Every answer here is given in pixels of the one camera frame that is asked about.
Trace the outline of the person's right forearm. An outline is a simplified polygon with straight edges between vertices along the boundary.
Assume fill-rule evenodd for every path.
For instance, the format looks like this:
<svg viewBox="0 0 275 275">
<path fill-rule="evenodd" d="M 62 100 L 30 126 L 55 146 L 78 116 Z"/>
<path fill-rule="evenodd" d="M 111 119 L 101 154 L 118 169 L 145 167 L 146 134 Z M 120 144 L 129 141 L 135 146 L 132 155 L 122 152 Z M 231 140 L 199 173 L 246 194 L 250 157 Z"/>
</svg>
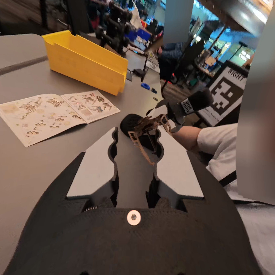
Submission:
<svg viewBox="0 0 275 275">
<path fill-rule="evenodd" d="M 188 151 L 214 155 L 226 149 L 236 149 L 237 127 L 237 123 L 203 129 L 183 126 L 173 137 Z"/>
</svg>

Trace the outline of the white shirt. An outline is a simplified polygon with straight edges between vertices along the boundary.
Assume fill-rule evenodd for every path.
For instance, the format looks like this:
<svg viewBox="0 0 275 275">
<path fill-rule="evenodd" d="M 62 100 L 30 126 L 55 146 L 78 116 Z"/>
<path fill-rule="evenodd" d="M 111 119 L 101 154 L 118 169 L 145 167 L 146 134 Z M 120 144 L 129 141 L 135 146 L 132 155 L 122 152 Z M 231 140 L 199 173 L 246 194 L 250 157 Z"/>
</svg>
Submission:
<svg viewBox="0 0 275 275">
<path fill-rule="evenodd" d="M 207 169 L 221 181 L 236 171 L 235 153 L 218 154 L 209 161 Z M 275 208 L 273 205 L 247 200 L 237 195 L 237 182 L 232 180 L 225 190 L 232 199 L 245 226 L 249 242 L 263 274 L 275 274 Z"/>
</svg>

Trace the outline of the small paper stand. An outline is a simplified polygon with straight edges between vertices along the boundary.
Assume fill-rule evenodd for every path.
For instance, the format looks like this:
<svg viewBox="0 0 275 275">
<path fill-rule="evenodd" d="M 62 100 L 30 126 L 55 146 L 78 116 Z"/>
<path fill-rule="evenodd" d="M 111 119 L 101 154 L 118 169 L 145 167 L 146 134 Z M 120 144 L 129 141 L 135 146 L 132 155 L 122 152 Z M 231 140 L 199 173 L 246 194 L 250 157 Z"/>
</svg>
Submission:
<svg viewBox="0 0 275 275">
<path fill-rule="evenodd" d="M 152 51 L 148 51 L 146 53 L 147 55 L 147 61 L 146 61 L 146 66 L 155 72 L 160 72 L 159 70 L 159 63 L 158 59 L 155 57 L 155 54 Z"/>
</svg>

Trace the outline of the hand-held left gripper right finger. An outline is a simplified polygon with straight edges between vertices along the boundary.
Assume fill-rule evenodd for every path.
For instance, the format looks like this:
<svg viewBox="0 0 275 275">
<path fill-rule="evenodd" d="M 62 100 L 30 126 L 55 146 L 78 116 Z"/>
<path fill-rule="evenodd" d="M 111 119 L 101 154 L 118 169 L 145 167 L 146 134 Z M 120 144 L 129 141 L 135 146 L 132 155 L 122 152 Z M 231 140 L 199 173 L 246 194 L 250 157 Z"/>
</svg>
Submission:
<svg viewBox="0 0 275 275">
<path fill-rule="evenodd" d="M 184 199 L 203 200 L 204 195 L 187 154 L 163 127 L 156 129 L 158 156 L 153 179 L 147 192 L 149 208 L 155 208 L 160 198 L 168 200 L 171 208 L 185 208 Z"/>
</svg>

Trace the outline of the wooden model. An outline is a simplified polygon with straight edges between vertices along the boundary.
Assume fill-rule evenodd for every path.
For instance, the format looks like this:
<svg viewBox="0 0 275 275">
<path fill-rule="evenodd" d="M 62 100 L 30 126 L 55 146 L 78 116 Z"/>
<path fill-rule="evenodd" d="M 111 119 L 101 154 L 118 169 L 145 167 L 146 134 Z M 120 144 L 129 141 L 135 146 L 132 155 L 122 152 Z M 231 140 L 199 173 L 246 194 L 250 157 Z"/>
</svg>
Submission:
<svg viewBox="0 0 275 275">
<path fill-rule="evenodd" d="M 142 118 L 136 127 L 134 127 L 134 131 L 129 131 L 129 137 L 131 141 L 133 142 L 134 146 L 137 147 L 140 152 L 142 153 L 143 157 L 147 160 L 147 162 L 154 166 L 155 162 L 152 162 L 148 156 L 148 154 L 145 152 L 143 146 L 141 145 L 140 142 L 140 136 L 143 134 L 147 134 L 150 140 L 151 145 L 153 146 L 153 153 L 156 154 L 157 151 L 157 146 L 156 146 L 156 141 L 157 137 L 155 136 L 155 141 L 152 140 L 150 136 L 150 131 L 155 130 L 155 132 L 158 130 L 159 126 L 163 126 L 164 130 L 172 136 L 172 128 L 171 125 L 167 119 L 167 116 L 165 114 L 159 115 L 157 117 L 145 117 Z"/>
</svg>

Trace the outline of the illustrated instruction booklet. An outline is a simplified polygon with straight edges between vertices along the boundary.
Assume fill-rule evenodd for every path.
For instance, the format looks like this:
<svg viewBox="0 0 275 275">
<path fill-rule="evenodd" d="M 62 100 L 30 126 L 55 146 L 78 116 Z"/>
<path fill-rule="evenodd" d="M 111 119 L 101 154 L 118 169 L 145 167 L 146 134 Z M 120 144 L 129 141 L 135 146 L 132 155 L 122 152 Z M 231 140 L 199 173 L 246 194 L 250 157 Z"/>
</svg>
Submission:
<svg viewBox="0 0 275 275">
<path fill-rule="evenodd" d="M 97 90 L 64 95 L 41 94 L 0 105 L 1 118 L 25 147 L 119 112 Z"/>
</svg>

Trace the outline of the yellow plastic bin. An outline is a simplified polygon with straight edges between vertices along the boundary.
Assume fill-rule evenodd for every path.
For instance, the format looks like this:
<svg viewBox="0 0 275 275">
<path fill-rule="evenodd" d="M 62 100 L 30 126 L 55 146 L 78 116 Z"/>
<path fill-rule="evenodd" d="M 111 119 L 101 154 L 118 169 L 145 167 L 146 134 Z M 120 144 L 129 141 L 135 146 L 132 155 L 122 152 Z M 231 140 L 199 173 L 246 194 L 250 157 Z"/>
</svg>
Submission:
<svg viewBox="0 0 275 275">
<path fill-rule="evenodd" d="M 122 93 L 128 61 L 69 30 L 42 36 L 52 71 L 112 95 Z"/>
</svg>

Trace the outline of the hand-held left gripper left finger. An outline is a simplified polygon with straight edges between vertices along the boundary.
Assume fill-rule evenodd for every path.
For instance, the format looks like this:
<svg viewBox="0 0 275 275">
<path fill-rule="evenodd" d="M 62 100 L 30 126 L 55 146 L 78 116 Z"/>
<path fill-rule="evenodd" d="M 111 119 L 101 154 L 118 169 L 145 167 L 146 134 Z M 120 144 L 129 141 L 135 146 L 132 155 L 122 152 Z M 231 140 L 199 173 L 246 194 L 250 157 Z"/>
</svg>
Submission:
<svg viewBox="0 0 275 275">
<path fill-rule="evenodd" d="M 118 128 L 113 127 L 90 146 L 67 192 L 67 199 L 89 199 L 97 206 L 104 198 L 117 205 L 119 177 L 117 155 Z"/>
</svg>

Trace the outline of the black foam pad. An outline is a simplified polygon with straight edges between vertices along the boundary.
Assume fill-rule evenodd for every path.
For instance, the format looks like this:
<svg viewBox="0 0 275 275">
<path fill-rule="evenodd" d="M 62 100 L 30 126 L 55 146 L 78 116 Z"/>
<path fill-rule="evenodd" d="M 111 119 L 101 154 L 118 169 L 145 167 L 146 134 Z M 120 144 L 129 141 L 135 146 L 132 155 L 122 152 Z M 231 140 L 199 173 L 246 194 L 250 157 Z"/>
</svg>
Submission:
<svg viewBox="0 0 275 275">
<path fill-rule="evenodd" d="M 129 137 L 128 132 L 129 131 L 134 131 L 134 127 L 136 127 L 138 125 L 138 122 L 144 117 L 141 117 L 140 115 L 137 114 L 129 114 L 127 115 L 121 122 L 120 124 L 120 129 L 121 131 Z M 157 137 L 157 133 L 155 132 L 155 130 L 150 131 L 150 136 L 152 138 L 153 141 L 155 141 L 155 136 Z M 143 146 L 143 148 L 146 148 L 150 151 L 153 152 L 153 146 L 150 143 L 149 137 L 147 134 L 143 134 L 142 136 L 140 136 L 140 142 L 141 145 Z"/>
</svg>

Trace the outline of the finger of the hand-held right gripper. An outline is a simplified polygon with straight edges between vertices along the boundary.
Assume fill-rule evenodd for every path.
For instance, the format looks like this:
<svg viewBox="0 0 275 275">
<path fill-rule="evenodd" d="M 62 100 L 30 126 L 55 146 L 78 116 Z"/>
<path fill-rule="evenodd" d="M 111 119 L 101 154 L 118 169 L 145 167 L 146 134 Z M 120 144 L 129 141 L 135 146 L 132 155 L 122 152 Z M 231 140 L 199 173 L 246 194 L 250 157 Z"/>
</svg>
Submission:
<svg viewBox="0 0 275 275">
<path fill-rule="evenodd" d="M 149 118 L 156 118 L 162 115 L 167 115 L 168 110 L 166 105 L 159 106 L 158 108 L 152 109 L 148 114 L 147 117 Z"/>
<path fill-rule="evenodd" d="M 174 134 L 178 132 L 183 127 L 183 124 L 178 124 L 177 122 L 174 122 L 171 119 L 168 119 L 166 116 L 164 116 L 164 130 L 168 134 Z"/>
</svg>

